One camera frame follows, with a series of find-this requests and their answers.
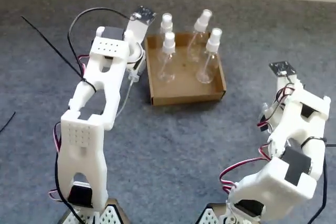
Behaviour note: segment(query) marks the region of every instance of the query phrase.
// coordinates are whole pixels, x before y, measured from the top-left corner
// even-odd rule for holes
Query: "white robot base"
[[[79,210],[75,211],[85,223],[93,222],[92,215],[81,214]],[[78,220],[72,212],[68,210],[57,224],[78,224]],[[105,210],[100,214],[99,224],[130,224],[130,220],[116,199],[108,199]]]
[[[259,224],[227,211],[226,203],[209,203],[195,224]]]

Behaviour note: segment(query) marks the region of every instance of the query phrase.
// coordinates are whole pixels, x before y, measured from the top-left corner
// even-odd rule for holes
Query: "clear plastic bottle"
[[[211,17],[212,12],[208,9],[205,9],[194,25],[193,37],[190,40],[187,48],[187,57],[191,62],[199,62],[200,60],[200,54],[202,53],[202,49],[204,48],[208,38],[206,28]]]
[[[218,70],[218,48],[221,43],[222,30],[214,28],[206,43],[205,50],[200,57],[199,69],[196,78],[201,83],[210,83],[214,80]]]
[[[164,13],[162,15],[159,36],[157,37],[157,48],[162,48],[165,33],[168,33],[169,31],[173,31],[173,16],[170,13]],[[158,60],[162,61],[162,54],[158,54],[157,56]]]
[[[172,66],[175,57],[175,34],[172,31],[166,32],[161,51],[161,61],[158,79],[163,82],[171,82],[175,79],[175,73]]]

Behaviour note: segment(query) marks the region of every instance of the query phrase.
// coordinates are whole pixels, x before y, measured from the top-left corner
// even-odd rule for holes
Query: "perforated robot base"
[[[90,220],[90,217],[88,216],[81,215],[80,218],[83,221]],[[68,210],[58,221],[58,224],[78,224],[78,220],[70,210]],[[106,208],[100,215],[100,224],[130,224],[130,220],[127,218],[116,199],[108,199]]]
[[[217,203],[210,203],[206,206],[202,215],[199,217],[195,224],[223,224],[220,221],[220,215],[223,215],[226,212],[226,204],[217,204]],[[242,223],[240,221],[232,218],[228,220],[227,223],[229,224],[251,224],[250,221],[243,220]]]

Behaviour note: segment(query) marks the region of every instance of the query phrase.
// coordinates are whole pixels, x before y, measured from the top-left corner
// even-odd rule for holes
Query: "brown cardboard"
[[[146,37],[145,51],[152,105],[219,101],[225,94],[226,84],[219,57],[217,57],[219,67],[213,82],[202,84],[196,79],[195,65],[186,58],[190,38],[191,34],[188,33],[175,34],[176,57],[173,61],[175,79],[164,83],[156,77],[159,68],[156,55],[161,50],[156,43],[157,37],[156,35]]]
[[[116,208],[118,210],[118,213],[119,213],[119,216],[120,216],[123,224],[130,224],[131,223],[130,220],[128,219],[128,217],[126,216],[126,214],[124,213],[124,211],[122,210],[122,208],[120,207],[120,205],[119,205],[119,203],[116,199],[109,198],[106,202],[106,206],[108,206],[108,205],[115,205],[116,206]],[[67,210],[65,212],[65,214],[61,217],[61,219],[57,223],[58,224],[63,224],[70,213],[71,213],[70,210]]]

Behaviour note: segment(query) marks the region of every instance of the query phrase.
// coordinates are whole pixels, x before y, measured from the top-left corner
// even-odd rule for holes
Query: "red white black wire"
[[[271,117],[274,115],[275,111],[278,109],[278,107],[284,102],[285,98],[289,95],[291,95],[294,91],[294,88],[292,87],[289,87],[288,85],[290,84],[293,84],[293,83],[288,83],[286,86],[284,86],[282,89],[279,89],[279,91],[277,92],[276,94],[276,98],[275,98],[275,101],[274,103],[277,103],[276,107],[274,108],[274,111],[273,113],[268,117],[266,118],[265,120],[259,122],[257,124],[258,127],[263,127],[265,125],[268,125],[270,128],[271,128],[271,131],[272,131],[272,127],[271,127],[271,124],[269,124],[269,120],[271,119]],[[267,144],[264,144],[262,145],[258,151],[261,155],[261,157],[255,157],[255,158],[250,158],[250,159],[246,159],[244,161],[240,161],[234,165],[231,165],[229,166],[228,168],[224,169],[220,175],[219,175],[219,181],[222,183],[222,189],[223,191],[225,191],[227,194],[230,193],[231,189],[233,187],[236,187],[236,184],[233,182],[233,181],[230,181],[230,180],[225,180],[223,179],[224,175],[226,175],[228,172],[230,172],[231,170],[235,169],[235,168],[238,168],[242,165],[245,165],[245,164],[248,164],[248,163],[251,163],[251,162],[255,162],[255,161],[258,161],[258,160],[265,160],[265,161],[270,161],[271,158],[264,152],[264,149],[267,148],[269,145],[269,143]]]

